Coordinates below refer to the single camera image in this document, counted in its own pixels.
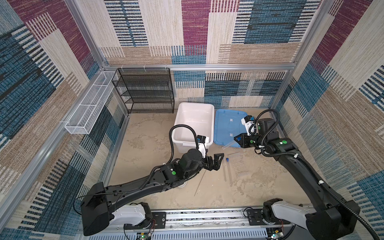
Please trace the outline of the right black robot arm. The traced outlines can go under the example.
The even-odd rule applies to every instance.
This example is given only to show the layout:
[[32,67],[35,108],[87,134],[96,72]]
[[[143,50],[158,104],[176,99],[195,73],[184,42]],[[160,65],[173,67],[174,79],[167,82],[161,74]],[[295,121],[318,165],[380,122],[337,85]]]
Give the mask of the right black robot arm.
[[373,239],[380,237],[360,216],[361,208],[345,200],[316,172],[304,158],[297,145],[289,138],[280,138],[276,127],[280,113],[274,119],[245,116],[241,123],[246,132],[234,137],[241,148],[254,148],[258,155],[273,158],[296,180],[312,203],[311,209],[289,204],[275,198],[264,202],[262,216],[266,224],[289,221],[306,229],[316,240],[337,240],[354,232],[360,222]]

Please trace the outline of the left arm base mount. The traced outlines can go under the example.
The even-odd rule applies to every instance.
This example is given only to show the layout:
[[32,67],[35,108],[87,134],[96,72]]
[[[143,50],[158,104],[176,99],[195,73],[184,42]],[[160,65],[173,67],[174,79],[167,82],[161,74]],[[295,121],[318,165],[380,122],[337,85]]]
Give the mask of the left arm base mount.
[[124,230],[164,229],[166,226],[166,220],[166,212],[152,212],[152,215],[149,218],[145,218],[141,223],[136,226],[124,224]]

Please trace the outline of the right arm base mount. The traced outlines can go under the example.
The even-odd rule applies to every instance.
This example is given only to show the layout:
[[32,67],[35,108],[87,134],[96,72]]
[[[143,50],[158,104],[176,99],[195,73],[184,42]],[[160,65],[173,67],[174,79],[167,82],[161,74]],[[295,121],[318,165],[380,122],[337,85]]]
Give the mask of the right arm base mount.
[[265,214],[263,209],[247,207],[243,210],[243,216],[248,220],[250,226],[285,226],[291,224],[289,221],[276,218],[274,214]]

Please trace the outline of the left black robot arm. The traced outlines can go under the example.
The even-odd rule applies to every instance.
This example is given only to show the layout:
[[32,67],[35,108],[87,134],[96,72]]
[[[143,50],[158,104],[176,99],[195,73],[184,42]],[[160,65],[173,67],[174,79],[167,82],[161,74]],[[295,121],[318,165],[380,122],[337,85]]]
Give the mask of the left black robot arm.
[[114,212],[119,208],[145,196],[161,193],[179,187],[194,178],[201,170],[218,171],[224,154],[210,157],[204,152],[202,136],[184,124],[173,126],[169,133],[177,128],[186,128],[193,134],[193,147],[179,159],[170,158],[164,165],[155,166],[148,176],[114,186],[104,186],[102,182],[94,184],[86,195],[81,197],[81,216],[84,236],[91,236],[106,229],[117,218]]

